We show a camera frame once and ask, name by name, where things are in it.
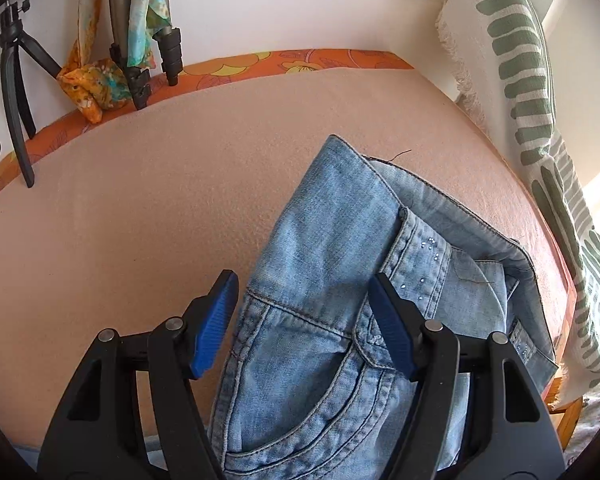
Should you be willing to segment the orange floral scarf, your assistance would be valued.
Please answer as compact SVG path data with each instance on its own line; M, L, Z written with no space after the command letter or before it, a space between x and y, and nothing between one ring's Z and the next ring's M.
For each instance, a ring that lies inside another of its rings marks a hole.
M102 0L79 0L76 41L56 77L61 90L91 124L101 122L107 110L120 110L133 103L111 53L100 60L93 58L101 10Z

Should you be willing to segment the light blue denim pants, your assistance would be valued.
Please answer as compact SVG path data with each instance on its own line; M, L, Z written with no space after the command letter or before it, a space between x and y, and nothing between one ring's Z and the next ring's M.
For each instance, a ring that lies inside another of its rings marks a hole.
M376 479L415 387L367 301L376 273L459 335L509 336L535 385L555 352L530 257L454 198L328 138L254 267L209 439L230 479Z

